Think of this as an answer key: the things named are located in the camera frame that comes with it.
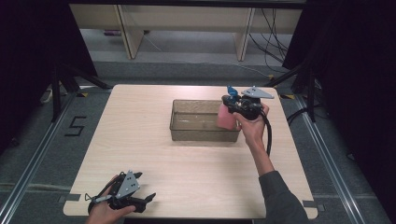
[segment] human hand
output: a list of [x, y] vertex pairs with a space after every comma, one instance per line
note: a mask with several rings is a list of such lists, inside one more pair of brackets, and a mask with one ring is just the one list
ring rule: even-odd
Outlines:
[[[106, 196], [110, 192], [110, 188], [108, 188], [101, 197]], [[132, 213], [136, 208], [131, 205], [127, 206], [124, 208], [121, 208], [119, 210], [113, 210], [110, 208], [108, 205], [107, 201], [103, 201], [101, 203], [96, 204], [91, 212], [90, 215], [88, 216], [87, 221], [85, 222], [86, 224], [112, 224], [117, 222], [121, 217]]]
[[[262, 103], [262, 108], [265, 115], [268, 115], [270, 107]], [[258, 145], [262, 145], [262, 135], [264, 134], [265, 127], [262, 117], [259, 116], [254, 120], [248, 120], [239, 113], [233, 113], [233, 116], [239, 123], [237, 130], [242, 130], [246, 143], [250, 149], [257, 148]]]

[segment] wooden table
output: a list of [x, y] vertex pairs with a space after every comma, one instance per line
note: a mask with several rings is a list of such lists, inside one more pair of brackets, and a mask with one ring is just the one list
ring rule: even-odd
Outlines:
[[[236, 87], [241, 92], [248, 87]], [[275, 89], [270, 106], [271, 159], [300, 201], [313, 201]], [[175, 99], [220, 100], [226, 87], [118, 85], [108, 99], [71, 194], [68, 216], [87, 216], [84, 194], [96, 195], [119, 172], [142, 172], [135, 197], [157, 193], [143, 214], [157, 218], [264, 218], [265, 206], [254, 161], [239, 134], [236, 143], [174, 142], [169, 130]], [[305, 208], [309, 218], [316, 208]]]

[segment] person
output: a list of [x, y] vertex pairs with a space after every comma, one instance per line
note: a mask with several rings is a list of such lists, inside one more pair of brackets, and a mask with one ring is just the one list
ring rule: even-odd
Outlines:
[[[264, 113], [267, 115], [269, 107], [265, 104], [262, 104], [262, 106]], [[264, 142], [262, 141], [265, 128], [262, 117], [259, 116], [255, 120], [248, 120], [238, 113], [233, 113], [233, 116], [239, 123], [237, 129], [242, 130], [245, 136], [245, 141], [259, 173], [259, 183], [262, 187], [262, 196], [264, 197], [266, 208], [265, 223], [308, 223], [308, 217], [303, 206], [295, 195], [291, 193], [267, 155]], [[107, 202], [101, 202], [93, 207], [86, 223], [114, 223], [134, 210], [133, 206], [125, 207], [121, 210], [112, 210]]]
[[[103, 195], [107, 195], [109, 192], [110, 192], [110, 188], [108, 188], [103, 193]], [[110, 208], [107, 201], [103, 201], [101, 203], [96, 204], [92, 208], [85, 223], [86, 224], [113, 224], [113, 223], [116, 223], [121, 217], [132, 213], [135, 209], [136, 208], [133, 205], [131, 205], [131, 206], [127, 206], [122, 209], [119, 209], [119, 210], [113, 210], [112, 208]]]

